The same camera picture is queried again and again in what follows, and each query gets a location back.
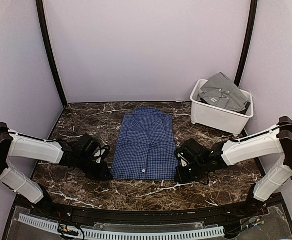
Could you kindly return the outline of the blue checked long sleeve shirt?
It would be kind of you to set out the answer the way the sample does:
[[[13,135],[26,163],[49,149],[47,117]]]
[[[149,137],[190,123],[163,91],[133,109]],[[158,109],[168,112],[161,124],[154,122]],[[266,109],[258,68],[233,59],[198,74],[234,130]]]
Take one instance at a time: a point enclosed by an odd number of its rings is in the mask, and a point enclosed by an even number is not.
[[[178,160],[173,117],[150,107],[124,115],[111,174],[118,180],[173,181]]]

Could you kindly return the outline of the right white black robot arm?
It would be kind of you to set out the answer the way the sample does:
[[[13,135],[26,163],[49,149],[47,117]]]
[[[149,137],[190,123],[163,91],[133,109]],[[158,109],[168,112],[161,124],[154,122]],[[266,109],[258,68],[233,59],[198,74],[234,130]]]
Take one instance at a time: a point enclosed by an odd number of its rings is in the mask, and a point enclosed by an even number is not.
[[[196,181],[205,174],[246,160],[278,154],[277,162],[254,184],[250,190],[250,199],[241,205],[241,213],[252,217],[260,210],[261,203],[292,179],[292,120],[283,116],[269,129],[243,138],[218,142],[211,149],[191,138],[174,154],[178,160],[174,181],[180,184]]]

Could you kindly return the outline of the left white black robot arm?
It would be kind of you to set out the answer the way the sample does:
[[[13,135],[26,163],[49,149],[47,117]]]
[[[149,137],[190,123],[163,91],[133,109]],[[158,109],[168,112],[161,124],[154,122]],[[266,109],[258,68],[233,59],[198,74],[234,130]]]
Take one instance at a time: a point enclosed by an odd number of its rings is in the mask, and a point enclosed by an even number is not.
[[[44,161],[68,168],[78,168],[84,176],[94,181],[112,180],[113,176],[105,158],[110,152],[108,145],[101,144],[88,134],[73,141],[47,140],[21,134],[0,122],[0,182],[13,192],[37,205],[46,218],[53,218],[56,206],[45,188],[25,176],[10,162],[10,157]]]

